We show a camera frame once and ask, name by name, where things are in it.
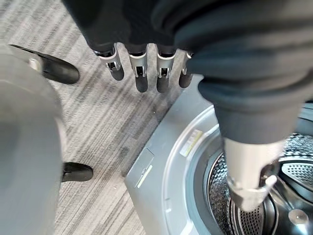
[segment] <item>gray washer panel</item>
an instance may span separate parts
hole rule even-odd
[[[171,213],[170,210],[174,206],[171,204],[176,201],[168,200],[163,203],[162,198],[166,193],[164,180],[173,146],[189,123],[211,106],[211,103],[202,98],[198,92],[197,86],[201,79],[202,77],[198,75],[193,77],[191,85],[182,92],[168,111],[125,179],[135,209],[148,235],[198,234],[192,222],[186,223],[188,215],[185,208],[181,209],[181,213],[176,212],[176,216],[181,218],[176,219],[175,225],[168,225],[166,213]]]

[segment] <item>washing machine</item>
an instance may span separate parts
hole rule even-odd
[[[241,211],[227,187],[214,106],[194,75],[153,132],[125,183],[148,235],[313,234],[313,104],[287,139],[277,183],[255,210]]]

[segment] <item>black plastic foot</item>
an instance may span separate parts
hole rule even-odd
[[[156,89],[161,94],[164,94],[168,90],[169,79],[166,77],[158,77],[156,82]]]
[[[186,88],[190,85],[192,79],[192,75],[190,74],[183,74],[183,72],[180,73],[179,76],[179,86],[181,88]]]
[[[93,177],[93,169],[89,165],[80,163],[63,163],[62,182],[67,181],[88,181]]]
[[[136,87],[137,90],[141,93],[146,92],[148,89],[148,78],[147,76],[143,77],[143,76],[139,76],[136,77]]]
[[[121,68],[119,70],[114,70],[114,71],[110,71],[112,77],[116,80],[116,81],[121,81],[124,78],[124,70],[123,67],[121,66]]]

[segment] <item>gray carpet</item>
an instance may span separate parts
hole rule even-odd
[[[181,53],[174,63],[171,90],[156,91],[156,51],[149,46],[149,90],[137,92],[128,55],[118,45],[125,78],[117,82],[87,46],[59,0],[1,1],[1,37],[74,64],[76,85],[53,83],[67,127],[64,161],[91,165],[94,178],[63,183],[56,235],[143,235],[123,177],[180,93]]]

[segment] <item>striped carpet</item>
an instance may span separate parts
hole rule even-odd
[[[117,82],[87,46],[59,0],[1,0],[1,37],[8,44],[51,54],[74,64],[76,85],[53,83],[67,127],[64,161],[91,165],[94,178],[63,183],[56,235],[145,234],[123,177],[180,93],[182,57],[174,63],[171,90],[156,91],[156,51],[149,46],[149,90],[137,92],[128,55],[118,45],[125,78]]]

